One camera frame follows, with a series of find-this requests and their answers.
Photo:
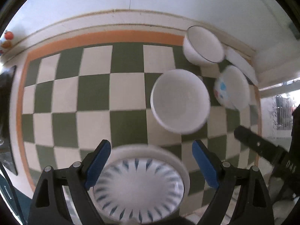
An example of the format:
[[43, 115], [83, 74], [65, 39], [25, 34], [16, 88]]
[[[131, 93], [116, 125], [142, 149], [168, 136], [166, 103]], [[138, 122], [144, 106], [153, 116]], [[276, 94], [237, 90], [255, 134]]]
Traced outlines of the blue floral white bowl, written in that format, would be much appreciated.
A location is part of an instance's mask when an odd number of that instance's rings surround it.
[[227, 109], [241, 111], [250, 103], [250, 89], [246, 77], [235, 66], [227, 66], [214, 82], [214, 96]]

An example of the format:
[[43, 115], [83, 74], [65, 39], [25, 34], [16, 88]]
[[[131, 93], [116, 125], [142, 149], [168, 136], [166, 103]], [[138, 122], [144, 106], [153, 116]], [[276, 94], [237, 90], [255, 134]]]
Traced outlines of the blue striped white plate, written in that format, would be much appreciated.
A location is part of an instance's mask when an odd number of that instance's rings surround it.
[[89, 195], [105, 222], [154, 224], [178, 215], [189, 189], [188, 170], [177, 156], [132, 144], [112, 149]]

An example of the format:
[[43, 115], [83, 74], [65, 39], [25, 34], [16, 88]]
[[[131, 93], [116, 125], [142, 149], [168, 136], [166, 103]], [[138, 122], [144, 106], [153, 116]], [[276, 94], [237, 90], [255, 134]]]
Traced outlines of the large white bowl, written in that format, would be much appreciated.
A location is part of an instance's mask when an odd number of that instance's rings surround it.
[[187, 70], [163, 73], [150, 96], [151, 111], [164, 129], [189, 135], [201, 129], [211, 109], [208, 90], [202, 80]]

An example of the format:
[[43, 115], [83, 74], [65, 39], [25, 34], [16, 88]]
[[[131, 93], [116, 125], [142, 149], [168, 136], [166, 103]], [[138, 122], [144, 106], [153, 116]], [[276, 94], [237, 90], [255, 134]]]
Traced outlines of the dark rimmed white bowl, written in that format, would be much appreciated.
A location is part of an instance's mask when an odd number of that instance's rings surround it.
[[190, 63], [203, 67], [225, 59], [225, 50], [219, 39], [208, 29], [196, 25], [186, 30], [183, 54]]

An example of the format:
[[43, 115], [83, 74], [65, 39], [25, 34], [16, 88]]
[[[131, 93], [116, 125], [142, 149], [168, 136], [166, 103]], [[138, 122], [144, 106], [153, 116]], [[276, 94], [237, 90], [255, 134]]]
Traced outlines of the black gas stove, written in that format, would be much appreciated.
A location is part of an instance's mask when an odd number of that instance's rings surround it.
[[14, 175], [18, 175], [10, 138], [9, 113], [12, 85], [17, 66], [5, 69], [1, 73], [0, 104], [1, 104], [1, 163]]

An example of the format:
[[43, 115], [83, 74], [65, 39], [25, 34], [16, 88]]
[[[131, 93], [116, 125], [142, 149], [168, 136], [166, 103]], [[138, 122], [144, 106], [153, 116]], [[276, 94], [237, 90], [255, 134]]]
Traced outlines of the green white checkered mat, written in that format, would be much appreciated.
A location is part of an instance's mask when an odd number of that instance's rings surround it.
[[[157, 145], [176, 155], [189, 172], [190, 191], [179, 211], [184, 215], [207, 205], [214, 194], [192, 156], [194, 140], [235, 167], [253, 165], [255, 153], [234, 139], [233, 130], [244, 125], [257, 132], [256, 99], [242, 111], [221, 106], [214, 83], [229, 62], [195, 66], [183, 55], [182, 40], [164, 33], [112, 31], [57, 41], [29, 55], [18, 131], [31, 185], [37, 185], [46, 166], [67, 168], [103, 139], [113, 147]], [[199, 76], [211, 99], [208, 122], [191, 135], [165, 130], [151, 111], [155, 81], [173, 69]]]

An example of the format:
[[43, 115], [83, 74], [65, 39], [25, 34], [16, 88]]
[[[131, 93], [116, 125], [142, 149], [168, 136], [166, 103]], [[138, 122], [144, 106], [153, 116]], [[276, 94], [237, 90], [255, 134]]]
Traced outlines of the red tomato wall sticker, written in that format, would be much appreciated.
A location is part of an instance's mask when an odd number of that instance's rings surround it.
[[5, 40], [11, 41], [14, 39], [14, 34], [11, 31], [5, 31], [4, 38]]

